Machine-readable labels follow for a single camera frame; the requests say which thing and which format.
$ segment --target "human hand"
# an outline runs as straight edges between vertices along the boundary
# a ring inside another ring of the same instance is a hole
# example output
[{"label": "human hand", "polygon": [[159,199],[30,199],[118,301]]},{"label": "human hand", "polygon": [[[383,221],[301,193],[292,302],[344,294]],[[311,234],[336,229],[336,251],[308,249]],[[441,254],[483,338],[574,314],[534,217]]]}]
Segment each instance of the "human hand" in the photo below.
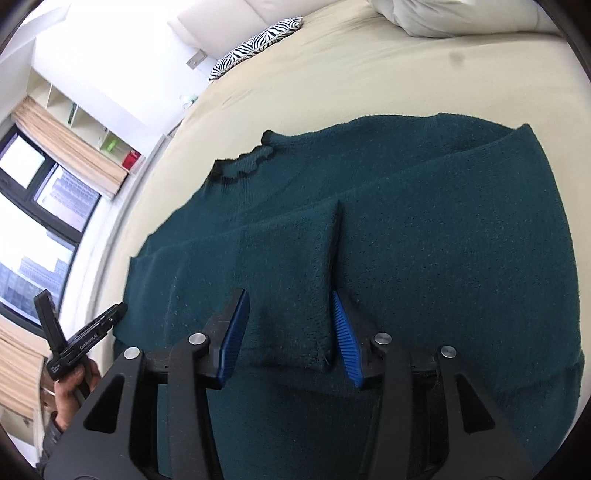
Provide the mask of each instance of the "human hand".
[{"label": "human hand", "polygon": [[[90,373],[92,374],[89,387],[92,392],[98,385],[101,377],[99,367],[94,360],[89,359],[89,364]],[[74,415],[80,408],[74,396],[74,390],[82,383],[82,380],[84,380],[84,367],[80,364],[65,377],[53,384],[57,407],[56,425],[62,432],[70,426]]]}]

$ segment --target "dark sleeve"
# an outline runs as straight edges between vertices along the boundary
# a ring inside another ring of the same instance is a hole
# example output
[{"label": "dark sleeve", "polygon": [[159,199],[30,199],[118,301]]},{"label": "dark sleeve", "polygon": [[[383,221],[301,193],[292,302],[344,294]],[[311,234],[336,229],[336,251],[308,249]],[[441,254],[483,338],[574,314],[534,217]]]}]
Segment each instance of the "dark sleeve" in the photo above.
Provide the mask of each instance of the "dark sleeve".
[{"label": "dark sleeve", "polygon": [[45,470],[45,466],[49,461],[49,457],[53,453],[53,450],[56,447],[57,442],[60,441],[61,438],[61,430],[56,425],[56,414],[57,412],[53,412],[49,419],[49,425],[47,426],[47,430],[45,431],[45,436],[43,437],[43,453],[41,454],[41,458],[39,463],[37,464],[37,470],[43,475]]}]

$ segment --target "window pane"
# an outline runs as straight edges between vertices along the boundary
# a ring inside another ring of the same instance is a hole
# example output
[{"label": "window pane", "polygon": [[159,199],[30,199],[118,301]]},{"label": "window pane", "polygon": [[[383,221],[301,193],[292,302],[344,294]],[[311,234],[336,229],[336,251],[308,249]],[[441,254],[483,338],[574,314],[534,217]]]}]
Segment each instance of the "window pane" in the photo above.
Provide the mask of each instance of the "window pane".
[{"label": "window pane", "polygon": [[47,231],[0,194],[0,301],[39,323],[33,298],[43,289],[56,305],[74,246]]},{"label": "window pane", "polygon": [[74,175],[57,166],[46,178],[35,201],[79,232],[92,213],[99,194]]},{"label": "window pane", "polygon": [[0,158],[0,168],[27,188],[45,158],[18,135]]}]

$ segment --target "mattress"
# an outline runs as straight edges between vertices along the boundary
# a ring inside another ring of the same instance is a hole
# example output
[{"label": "mattress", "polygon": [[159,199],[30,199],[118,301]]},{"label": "mattress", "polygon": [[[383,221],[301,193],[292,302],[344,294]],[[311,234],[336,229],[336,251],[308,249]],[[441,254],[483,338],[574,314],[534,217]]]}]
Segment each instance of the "mattress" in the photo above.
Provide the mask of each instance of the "mattress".
[{"label": "mattress", "polygon": [[[213,162],[252,150],[265,130],[295,135],[364,115],[438,112],[531,125],[569,220],[583,350],[591,358],[591,86],[570,47],[543,34],[409,37],[365,0],[343,0],[305,17],[300,31],[207,88],[122,225],[97,313],[122,300],[129,259],[199,189]],[[104,369],[111,349],[101,347]],[[577,417],[590,393],[588,368]]]}]

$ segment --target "zebra print pillow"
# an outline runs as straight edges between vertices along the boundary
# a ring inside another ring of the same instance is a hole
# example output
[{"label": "zebra print pillow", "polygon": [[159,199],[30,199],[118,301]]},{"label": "zebra print pillow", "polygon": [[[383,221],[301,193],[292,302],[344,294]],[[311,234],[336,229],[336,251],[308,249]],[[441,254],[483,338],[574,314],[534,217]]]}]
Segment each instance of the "zebra print pillow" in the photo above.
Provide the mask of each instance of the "zebra print pillow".
[{"label": "zebra print pillow", "polygon": [[254,57],[267,47],[283,38],[289,37],[293,32],[301,28],[302,23],[302,17],[286,18],[270,26],[258,35],[249,38],[217,61],[216,66],[209,76],[209,80],[217,80],[240,62]]}]

